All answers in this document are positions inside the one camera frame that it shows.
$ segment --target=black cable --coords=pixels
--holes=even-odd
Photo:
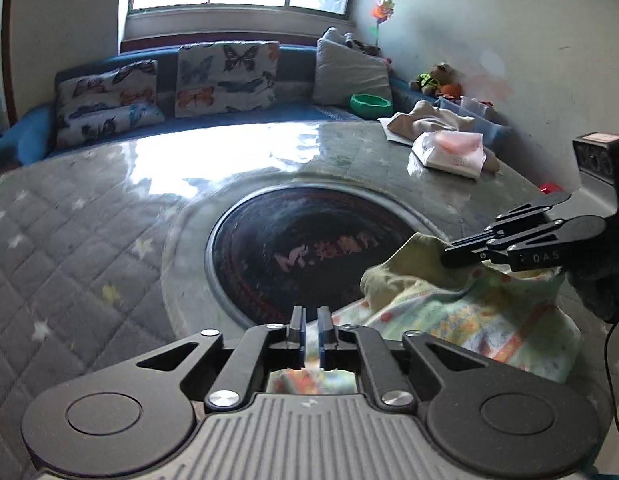
[[[605,373],[607,374],[607,383],[609,384],[609,393],[611,394],[611,405],[614,410],[614,422],[616,423],[616,430],[619,432],[619,411],[616,407],[616,395],[614,395],[614,385],[611,382],[611,373],[609,373],[609,360],[607,357],[607,347],[609,345],[609,339],[611,335],[614,333],[614,330],[619,325],[619,318],[614,322],[614,324],[609,329],[607,333],[607,337],[605,337],[605,346],[603,347],[603,359],[605,361]]]

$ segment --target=table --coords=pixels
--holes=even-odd
[[[251,124],[115,142],[0,176],[4,478],[31,473],[20,418],[46,388],[202,328],[242,333],[215,297],[205,246],[218,219],[250,193],[349,186],[448,239],[480,232],[539,195],[506,165],[474,183],[426,170],[410,153],[376,122]],[[585,340],[573,383],[608,423],[606,327],[567,286],[559,304]],[[619,384],[619,333],[611,346]]]

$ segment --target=beige cloth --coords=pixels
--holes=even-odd
[[[387,124],[389,131],[410,140],[416,140],[425,132],[471,132],[473,127],[474,118],[461,117],[451,110],[433,107],[427,101],[417,102],[408,114],[394,114]]]

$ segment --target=green plastic basket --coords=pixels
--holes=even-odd
[[[350,99],[350,108],[359,117],[369,120],[394,115],[391,102],[378,95],[354,94]]]

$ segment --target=red object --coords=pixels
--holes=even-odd
[[[554,193],[555,191],[563,191],[562,187],[560,187],[558,184],[554,184],[553,182],[547,182],[543,184],[542,186],[539,186],[539,189],[542,192],[544,192],[546,195],[549,195],[550,193]]]

